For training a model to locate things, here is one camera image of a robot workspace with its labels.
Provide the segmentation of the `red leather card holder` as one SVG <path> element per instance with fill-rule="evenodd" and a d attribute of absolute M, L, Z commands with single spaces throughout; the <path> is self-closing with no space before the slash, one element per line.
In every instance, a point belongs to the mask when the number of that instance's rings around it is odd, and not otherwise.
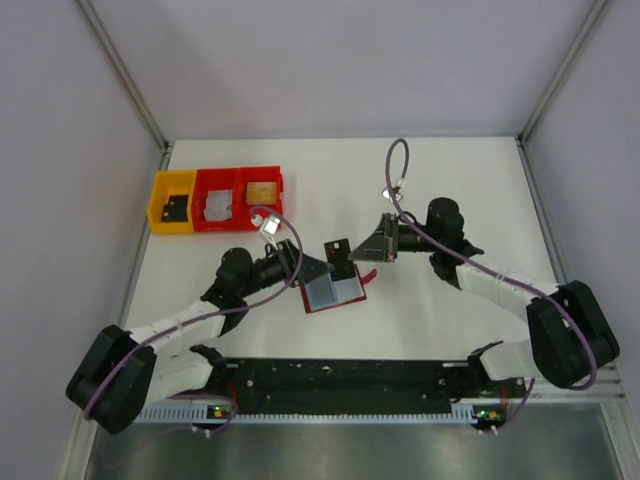
<path fill-rule="evenodd" d="M 301 296 L 306 314 L 318 313 L 330 309 L 367 300 L 365 287 L 377 277 L 372 269 L 362 276 L 355 268 L 356 276 L 334 281 L 330 274 L 324 275 L 301 287 Z"/>

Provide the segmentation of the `gold credit card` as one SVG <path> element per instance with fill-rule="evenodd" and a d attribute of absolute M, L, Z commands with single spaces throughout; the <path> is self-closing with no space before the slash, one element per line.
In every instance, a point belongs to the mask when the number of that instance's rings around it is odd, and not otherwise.
<path fill-rule="evenodd" d="M 248 205 L 275 205 L 279 199 L 276 182 L 248 182 L 246 185 L 246 203 Z"/>

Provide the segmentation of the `silver VIP credit card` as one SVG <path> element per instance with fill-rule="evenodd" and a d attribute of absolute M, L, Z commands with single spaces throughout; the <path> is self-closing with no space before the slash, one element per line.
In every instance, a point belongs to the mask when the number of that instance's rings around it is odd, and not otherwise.
<path fill-rule="evenodd" d="M 231 190 L 209 191 L 205 199 L 203 215 L 207 222 L 221 222 L 218 218 L 218 208 L 222 202 L 231 202 L 233 192 Z"/>

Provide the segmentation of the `black credit card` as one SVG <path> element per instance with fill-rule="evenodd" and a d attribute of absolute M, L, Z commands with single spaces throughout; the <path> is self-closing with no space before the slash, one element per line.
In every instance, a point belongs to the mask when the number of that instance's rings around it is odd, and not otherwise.
<path fill-rule="evenodd" d="M 189 212 L 188 195 L 170 195 L 163 205 L 160 220 L 162 223 L 187 223 Z"/>

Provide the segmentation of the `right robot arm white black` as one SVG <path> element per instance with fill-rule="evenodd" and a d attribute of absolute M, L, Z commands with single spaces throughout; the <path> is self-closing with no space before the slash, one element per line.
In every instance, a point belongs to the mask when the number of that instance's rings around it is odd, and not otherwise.
<path fill-rule="evenodd" d="M 426 221 L 384 213 L 374 232 L 351 252 L 355 262 L 392 263 L 401 252 L 426 253 L 436 276 L 454 288 L 485 298 L 528 329 L 520 342 L 496 341 L 468 357 L 493 381 L 543 378 L 569 390 L 586 390 L 599 368 L 620 354 L 619 343 L 593 291 L 581 281 L 536 281 L 505 270 L 464 234 L 464 218 L 449 198 L 429 203 Z"/>

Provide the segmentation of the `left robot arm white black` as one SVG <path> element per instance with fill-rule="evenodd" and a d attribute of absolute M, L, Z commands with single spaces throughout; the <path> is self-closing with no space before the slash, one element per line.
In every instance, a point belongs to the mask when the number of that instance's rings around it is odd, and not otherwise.
<path fill-rule="evenodd" d="M 66 397 L 111 434 L 142 410 L 205 387 L 223 362 L 208 341 L 230 333 L 252 310 L 246 299 L 275 285 L 302 286 L 333 271 L 289 240 L 254 259 L 244 248 L 224 253 L 213 284 L 186 309 L 143 327 L 102 329 L 72 375 Z"/>

